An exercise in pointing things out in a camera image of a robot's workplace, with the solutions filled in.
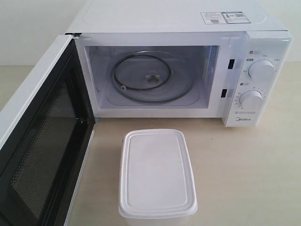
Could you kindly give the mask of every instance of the open microwave door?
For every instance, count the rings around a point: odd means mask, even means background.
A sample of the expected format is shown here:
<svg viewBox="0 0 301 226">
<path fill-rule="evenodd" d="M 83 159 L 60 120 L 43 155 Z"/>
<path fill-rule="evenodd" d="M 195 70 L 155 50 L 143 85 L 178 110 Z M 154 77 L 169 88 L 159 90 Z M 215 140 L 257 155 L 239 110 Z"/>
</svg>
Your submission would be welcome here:
<svg viewBox="0 0 301 226">
<path fill-rule="evenodd" d="M 0 225 L 64 225 L 95 123 L 71 35 L 56 38 L 0 120 Z"/>
</svg>

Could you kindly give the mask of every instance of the white knob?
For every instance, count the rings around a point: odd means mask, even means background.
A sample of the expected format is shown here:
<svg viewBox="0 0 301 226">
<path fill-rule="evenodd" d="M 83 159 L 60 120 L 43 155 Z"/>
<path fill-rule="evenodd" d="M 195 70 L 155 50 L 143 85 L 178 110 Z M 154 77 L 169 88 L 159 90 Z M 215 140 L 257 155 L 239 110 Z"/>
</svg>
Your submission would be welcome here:
<svg viewBox="0 0 301 226">
<path fill-rule="evenodd" d="M 249 76 L 255 82 L 270 81 L 275 75 L 275 68 L 269 60 L 259 60 L 249 68 Z"/>
<path fill-rule="evenodd" d="M 242 94 L 239 102 L 244 109 L 255 111 L 261 108 L 263 99 L 260 92 L 251 90 Z"/>
</svg>

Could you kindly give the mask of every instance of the white plastic container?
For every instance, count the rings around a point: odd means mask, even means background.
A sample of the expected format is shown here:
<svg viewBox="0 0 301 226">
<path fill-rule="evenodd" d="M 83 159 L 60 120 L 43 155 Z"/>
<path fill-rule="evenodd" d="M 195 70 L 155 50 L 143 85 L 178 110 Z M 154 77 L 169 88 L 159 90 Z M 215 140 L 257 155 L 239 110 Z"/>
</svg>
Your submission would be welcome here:
<svg viewBox="0 0 301 226">
<path fill-rule="evenodd" d="M 128 133 L 120 165 L 119 213 L 130 226 L 180 226 L 198 209 L 193 172 L 182 132 Z"/>
</svg>

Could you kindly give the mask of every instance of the door hinge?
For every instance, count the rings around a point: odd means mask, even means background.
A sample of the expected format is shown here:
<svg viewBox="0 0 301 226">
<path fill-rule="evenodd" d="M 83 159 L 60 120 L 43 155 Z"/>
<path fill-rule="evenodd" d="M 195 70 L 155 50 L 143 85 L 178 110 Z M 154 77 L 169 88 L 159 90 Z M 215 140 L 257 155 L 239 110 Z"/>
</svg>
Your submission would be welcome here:
<svg viewBox="0 0 301 226">
<path fill-rule="evenodd" d="M 79 37 L 80 37 L 80 35 L 81 35 L 81 33 L 65 33 L 66 35 L 67 34 L 70 34 L 70 35 L 72 35 L 73 36 L 73 39 L 79 39 Z"/>
</svg>

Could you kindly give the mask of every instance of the wall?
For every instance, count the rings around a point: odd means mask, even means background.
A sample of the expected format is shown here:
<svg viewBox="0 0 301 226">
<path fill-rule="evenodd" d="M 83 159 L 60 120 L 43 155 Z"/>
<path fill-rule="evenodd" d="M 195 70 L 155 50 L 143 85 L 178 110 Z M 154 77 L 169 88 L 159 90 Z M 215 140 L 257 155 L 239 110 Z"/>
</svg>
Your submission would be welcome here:
<svg viewBox="0 0 301 226">
<path fill-rule="evenodd" d="M 64 34 L 85 1 L 0 0 L 0 65 L 35 65 L 55 37 Z M 280 19 L 294 37 L 287 61 L 301 62 L 301 2 L 259 2 Z"/>
</svg>

